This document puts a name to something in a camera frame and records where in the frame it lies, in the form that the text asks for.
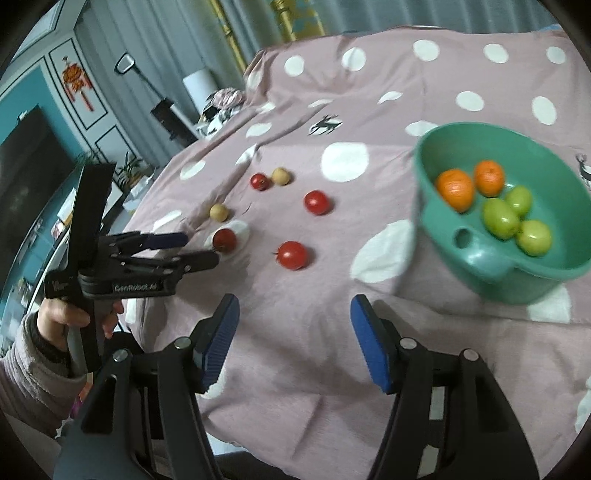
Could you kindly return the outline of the left hand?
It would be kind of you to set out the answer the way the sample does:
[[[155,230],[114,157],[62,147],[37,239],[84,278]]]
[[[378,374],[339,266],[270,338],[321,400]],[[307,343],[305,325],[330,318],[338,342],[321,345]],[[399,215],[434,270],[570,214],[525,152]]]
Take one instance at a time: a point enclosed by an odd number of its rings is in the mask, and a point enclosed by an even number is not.
[[[112,337],[118,316],[123,313],[123,304],[117,300],[97,320],[107,339]],[[88,313],[59,299],[44,299],[36,320],[40,338],[61,352],[67,351],[66,330],[73,327],[87,327],[89,323],[90,315]]]

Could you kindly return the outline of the left forearm grey sleeve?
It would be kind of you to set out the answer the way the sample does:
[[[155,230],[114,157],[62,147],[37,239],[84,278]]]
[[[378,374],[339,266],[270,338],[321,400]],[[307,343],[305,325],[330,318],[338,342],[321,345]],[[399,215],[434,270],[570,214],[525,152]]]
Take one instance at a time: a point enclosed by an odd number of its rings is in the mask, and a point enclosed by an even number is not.
[[[45,340],[36,313],[26,316],[8,353],[1,358],[1,410],[50,437],[67,419],[86,384],[71,357]]]

